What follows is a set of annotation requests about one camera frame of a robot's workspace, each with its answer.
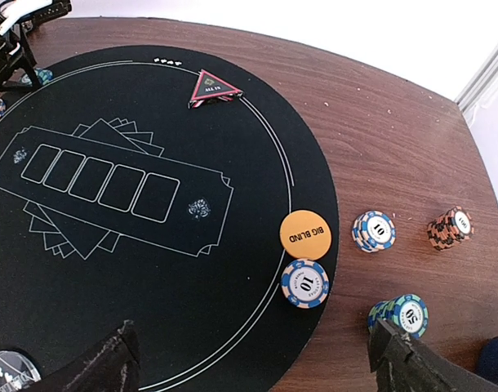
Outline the orange big blind button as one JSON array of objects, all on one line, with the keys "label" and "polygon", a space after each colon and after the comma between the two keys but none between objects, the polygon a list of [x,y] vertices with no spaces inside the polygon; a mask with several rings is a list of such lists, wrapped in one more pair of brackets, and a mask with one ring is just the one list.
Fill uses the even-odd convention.
[{"label": "orange big blind button", "polygon": [[312,261],[324,257],[332,244],[330,226],[310,210],[289,213],[280,224],[279,238],[288,255]]}]

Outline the red triangle marker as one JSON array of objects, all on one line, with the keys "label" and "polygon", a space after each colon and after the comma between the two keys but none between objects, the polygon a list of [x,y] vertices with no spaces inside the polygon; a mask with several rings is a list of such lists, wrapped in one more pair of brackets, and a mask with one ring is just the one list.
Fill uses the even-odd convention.
[{"label": "red triangle marker", "polygon": [[243,95],[243,90],[215,76],[213,73],[201,69],[189,98],[188,108],[196,109],[216,102],[231,102],[241,98]]}]

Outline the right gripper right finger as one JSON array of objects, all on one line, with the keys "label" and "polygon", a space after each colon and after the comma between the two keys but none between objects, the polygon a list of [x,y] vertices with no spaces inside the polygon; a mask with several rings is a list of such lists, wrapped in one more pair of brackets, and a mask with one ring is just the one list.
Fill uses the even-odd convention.
[{"label": "right gripper right finger", "polygon": [[368,358],[379,391],[498,391],[497,384],[434,353],[389,320],[373,327]]}]

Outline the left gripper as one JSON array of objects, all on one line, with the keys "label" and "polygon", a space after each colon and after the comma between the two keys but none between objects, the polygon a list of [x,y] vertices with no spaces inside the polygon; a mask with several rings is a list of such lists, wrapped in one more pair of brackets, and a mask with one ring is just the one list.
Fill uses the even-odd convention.
[{"label": "left gripper", "polygon": [[[42,82],[35,72],[36,64],[26,37],[19,38],[11,29],[0,35],[0,92],[36,91],[40,88]],[[25,71],[29,84],[11,80],[18,69]]]}]

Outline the green fifty chip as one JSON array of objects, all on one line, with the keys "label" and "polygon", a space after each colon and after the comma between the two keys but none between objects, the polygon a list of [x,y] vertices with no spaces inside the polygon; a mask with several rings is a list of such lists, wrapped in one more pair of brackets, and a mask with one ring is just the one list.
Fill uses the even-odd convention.
[{"label": "green fifty chip", "polygon": [[[42,85],[48,84],[53,79],[53,73],[49,69],[36,68],[34,72]],[[20,77],[19,82],[25,86],[31,86],[33,84],[31,78],[26,73]]]}]

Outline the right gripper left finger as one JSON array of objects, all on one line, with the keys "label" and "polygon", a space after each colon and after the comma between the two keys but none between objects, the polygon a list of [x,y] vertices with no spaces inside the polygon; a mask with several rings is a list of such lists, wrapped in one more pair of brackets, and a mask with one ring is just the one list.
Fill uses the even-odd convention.
[{"label": "right gripper left finger", "polygon": [[29,391],[137,391],[140,346],[134,322],[123,321],[74,361],[33,383]]}]

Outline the red black chip stack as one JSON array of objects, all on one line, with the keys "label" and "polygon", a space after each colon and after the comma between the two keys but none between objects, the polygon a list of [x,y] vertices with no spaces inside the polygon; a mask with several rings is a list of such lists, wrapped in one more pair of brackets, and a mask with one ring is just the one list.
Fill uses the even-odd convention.
[{"label": "red black chip stack", "polygon": [[473,237],[472,217],[463,207],[454,206],[428,223],[427,235],[429,243],[437,251],[451,249]]}]

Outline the round black poker mat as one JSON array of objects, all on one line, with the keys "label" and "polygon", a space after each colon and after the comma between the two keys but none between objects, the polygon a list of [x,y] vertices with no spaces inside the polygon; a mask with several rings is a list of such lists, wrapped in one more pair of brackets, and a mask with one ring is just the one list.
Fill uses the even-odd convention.
[{"label": "round black poker mat", "polygon": [[[189,109],[201,69],[244,91]],[[266,391],[323,308],[292,305],[283,218],[339,230],[318,142],[271,86],[173,47],[52,65],[0,118],[0,351],[43,376],[125,320],[143,391]]]}]

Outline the green chip stack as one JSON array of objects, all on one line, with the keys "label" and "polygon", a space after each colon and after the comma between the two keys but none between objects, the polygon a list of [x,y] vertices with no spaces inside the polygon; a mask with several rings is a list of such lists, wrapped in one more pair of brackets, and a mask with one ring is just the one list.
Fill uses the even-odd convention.
[{"label": "green chip stack", "polygon": [[412,337],[421,338],[429,325],[429,310],[416,294],[405,294],[373,305],[367,316],[370,333],[379,319],[393,322]]}]

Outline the dark blue mug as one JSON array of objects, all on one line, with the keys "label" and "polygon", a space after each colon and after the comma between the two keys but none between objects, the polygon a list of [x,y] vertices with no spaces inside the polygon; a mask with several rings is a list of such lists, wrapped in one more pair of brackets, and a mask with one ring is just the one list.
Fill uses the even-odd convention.
[{"label": "dark blue mug", "polygon": [[489,340],[482,348],[475,373],[498,385],[498,336]]}]

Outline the black poker set case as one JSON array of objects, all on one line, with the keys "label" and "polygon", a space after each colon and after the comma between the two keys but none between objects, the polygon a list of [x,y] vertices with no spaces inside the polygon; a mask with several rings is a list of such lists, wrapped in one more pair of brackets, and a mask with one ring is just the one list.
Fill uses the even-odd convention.
[{"label": "black poker set case", "polygon": [[22,16],[19,23],[27,32],[29,32],[44,25],[46,22],[68,15],[72,9],[70,0],[47,1],[46,5],[40,6],[38,9]]}]

